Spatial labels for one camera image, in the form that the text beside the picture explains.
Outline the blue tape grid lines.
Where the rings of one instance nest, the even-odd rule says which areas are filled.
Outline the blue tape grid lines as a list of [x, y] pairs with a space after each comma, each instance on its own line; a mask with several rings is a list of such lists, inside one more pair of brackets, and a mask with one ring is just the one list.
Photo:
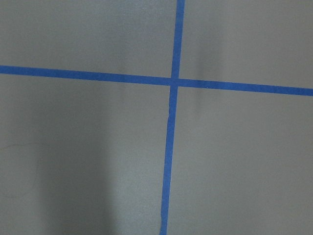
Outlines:
[[2, 74], [158, 85], [158, 86], [168, 86], [170, 88], [163, 183], [162, 183], [161, 211], [160, 211], [161, 222], [159, 233], [161, 235], [167, 234], [168, 227], [172, 159], [174, 149], [175, 122], [176, 122], [176, 110], [179, 87], [230, 90], [230, 91], [267, 93], [267, 94], [287, 94], [300, 96], [313, 95], [313, 90], [311, 88], [271, 86], [263, 84], [234, 83], [234, 82], [180, 78], [179, 70], [180, 70], [182, 35], [183, 35], [184, 9], [185, 2], [183, 0], [178, 0], [176, 3], [171, 76], [169, 78], [157, 76], [102, 73], [91, 71], [76, 71], [76, 70], [72, 71], [72, 70], [58, 70], [46, 68], [18, 67], [7, 65], [2, 65], [0, 67], [0, 72]]

